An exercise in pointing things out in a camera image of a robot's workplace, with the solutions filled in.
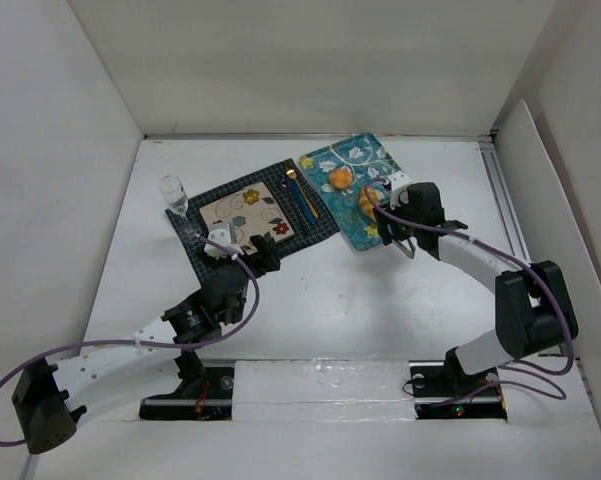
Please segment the metal tongs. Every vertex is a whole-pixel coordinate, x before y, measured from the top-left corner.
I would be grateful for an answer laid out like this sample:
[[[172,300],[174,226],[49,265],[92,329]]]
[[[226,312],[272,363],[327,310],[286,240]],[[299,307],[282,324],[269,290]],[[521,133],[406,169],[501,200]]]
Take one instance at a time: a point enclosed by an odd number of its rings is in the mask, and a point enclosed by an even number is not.
[[[409,259],[415,257],[415,246],[409,235],[409,229],[401,224],[393,222],[385,215],[382,215],[375,209],[376,222],[371,222],[368,231],[373,231],[384,246],[393,245],[397,247]]]

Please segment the striped orange bread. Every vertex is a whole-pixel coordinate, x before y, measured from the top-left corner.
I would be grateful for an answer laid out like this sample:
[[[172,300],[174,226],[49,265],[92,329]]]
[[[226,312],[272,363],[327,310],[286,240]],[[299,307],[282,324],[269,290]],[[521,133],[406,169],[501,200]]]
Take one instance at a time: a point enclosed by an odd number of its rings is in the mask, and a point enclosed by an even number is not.
[[[383,194],[371,187],[361,188],[359,191],[359,209],[372,222],[376,222],[375,209],[370,198],[372,198],[376,204],[380,204],[383,199]]]

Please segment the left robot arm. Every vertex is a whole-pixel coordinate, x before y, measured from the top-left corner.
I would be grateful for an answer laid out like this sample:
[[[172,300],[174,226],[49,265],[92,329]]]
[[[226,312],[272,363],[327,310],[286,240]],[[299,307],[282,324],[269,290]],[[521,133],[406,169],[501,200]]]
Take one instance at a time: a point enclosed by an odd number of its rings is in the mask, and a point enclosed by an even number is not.
[[[213,268],[200,288],[124,339],[99,341],[91,351],[60,360],[29,361],[12,395],[24,443],[32,455],[69,440],[86,422],[140,398],[197,397],[206,371],[197,351],[219,343],[251,318],[244,310],[257,279],[280,268],[270,234],[251,237],[247,247],[203,237]]]

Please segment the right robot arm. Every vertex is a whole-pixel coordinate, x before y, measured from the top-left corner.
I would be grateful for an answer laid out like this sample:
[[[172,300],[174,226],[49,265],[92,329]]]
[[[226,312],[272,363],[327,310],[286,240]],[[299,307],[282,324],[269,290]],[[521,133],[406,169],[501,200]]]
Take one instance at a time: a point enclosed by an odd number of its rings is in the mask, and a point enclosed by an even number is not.
[[[389,195],[384,203],[371,203],[384,244],[400,247],[408,257],[421,249],[461,270],[494,296],[493,328],[447,351],[436,377],[443,386],[457,396],[466,395],[472,383],[510,363],[518,363],[524,373],[545,380],[551,370],[527,358],[558,345],[566,349],[566,364],[557,373],[571,371],[573,342],[579,330],[562,270],[556,263],[529,263],[472,236],[465,223],[446,218],[440,191],[432,182],[378,177],[363,187],[365,198],[371,199],[374,187]]]

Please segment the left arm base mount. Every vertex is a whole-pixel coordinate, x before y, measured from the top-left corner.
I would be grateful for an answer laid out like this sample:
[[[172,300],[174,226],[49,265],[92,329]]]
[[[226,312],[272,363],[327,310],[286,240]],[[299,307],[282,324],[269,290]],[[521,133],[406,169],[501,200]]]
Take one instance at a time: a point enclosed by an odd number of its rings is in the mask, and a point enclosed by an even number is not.
[[[225,421],[232,418],[234,362],[211,362],[203,379],[182,384],[172,393],[143,399],[139,418],[146,421]]]

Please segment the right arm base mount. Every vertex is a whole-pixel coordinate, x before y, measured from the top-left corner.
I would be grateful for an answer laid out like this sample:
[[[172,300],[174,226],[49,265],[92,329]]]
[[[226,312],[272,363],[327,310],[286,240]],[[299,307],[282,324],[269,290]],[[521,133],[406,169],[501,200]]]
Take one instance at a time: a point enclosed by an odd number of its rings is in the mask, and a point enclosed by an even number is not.
[[[497,369],[466,374],[454,355],[412,360],[403,392],[414,402],[417,420],[506,420]]]

